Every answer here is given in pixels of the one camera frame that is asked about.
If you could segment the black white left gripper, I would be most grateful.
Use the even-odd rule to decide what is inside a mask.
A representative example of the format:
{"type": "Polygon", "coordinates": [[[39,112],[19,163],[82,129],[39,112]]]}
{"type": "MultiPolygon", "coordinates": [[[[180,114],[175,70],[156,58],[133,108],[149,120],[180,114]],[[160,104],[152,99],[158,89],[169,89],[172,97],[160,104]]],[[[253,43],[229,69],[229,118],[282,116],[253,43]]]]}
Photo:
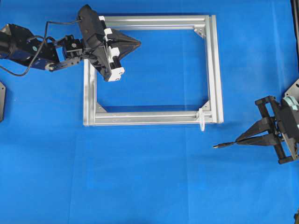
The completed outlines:
{"type": "Polygon", "coordinates": [[[99,19],[105,28],[103,45],[91,49],[82,38],[84,55],[106,82],[118,81],[125,72],[120,60],[139,48],[141,42],[119,30],[108,28],[105,24],[105,17],[100,16],[99,19]]]}

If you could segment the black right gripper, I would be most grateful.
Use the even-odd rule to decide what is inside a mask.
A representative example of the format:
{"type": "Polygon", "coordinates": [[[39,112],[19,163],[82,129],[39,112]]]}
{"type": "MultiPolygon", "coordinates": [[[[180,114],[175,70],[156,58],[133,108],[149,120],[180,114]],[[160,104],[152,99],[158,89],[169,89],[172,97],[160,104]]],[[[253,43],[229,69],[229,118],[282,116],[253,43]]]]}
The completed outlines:
{"type": "Polygon", "coordinates": [[[261,118],[237,139],[238,145],[274,147],[278,163],[299,159],[299,103],[292,96],[255,101],[261,118]]]}

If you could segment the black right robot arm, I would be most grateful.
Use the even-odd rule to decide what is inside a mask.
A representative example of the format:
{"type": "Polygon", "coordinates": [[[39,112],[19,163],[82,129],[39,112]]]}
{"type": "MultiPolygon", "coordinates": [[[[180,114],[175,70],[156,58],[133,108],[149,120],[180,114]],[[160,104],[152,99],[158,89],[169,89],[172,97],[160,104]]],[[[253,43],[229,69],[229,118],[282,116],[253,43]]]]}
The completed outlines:
{"type": "Polygon", "coordinates": [[[274,96],[255,101],[261,119],[241,134],[238,145],[273,146],[278,163],[299,159],[299,82],[296,81],[279,103],[274,96]]]}

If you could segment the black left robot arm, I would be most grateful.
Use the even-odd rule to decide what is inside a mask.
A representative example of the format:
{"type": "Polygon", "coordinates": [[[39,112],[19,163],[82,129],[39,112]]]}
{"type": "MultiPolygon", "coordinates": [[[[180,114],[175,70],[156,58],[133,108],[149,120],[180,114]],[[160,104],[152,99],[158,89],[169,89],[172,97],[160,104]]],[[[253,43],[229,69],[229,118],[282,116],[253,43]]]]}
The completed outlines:
{"type": "Polygon", "coordinates": [[[55,40],[51,36],[33,35],[27,28],[7,24],[0,31],[0,57],[27,69],[51,72],[74,66],[86,59],[106,82],[118,81],[125,72],[121,59],[140,47],[141,42],[108,28],[103,16],[98,16],[96,23],[99,27],[94,38],[99,43],[93,47],[84,39],[75,39],[72,35],[55,40]]]}

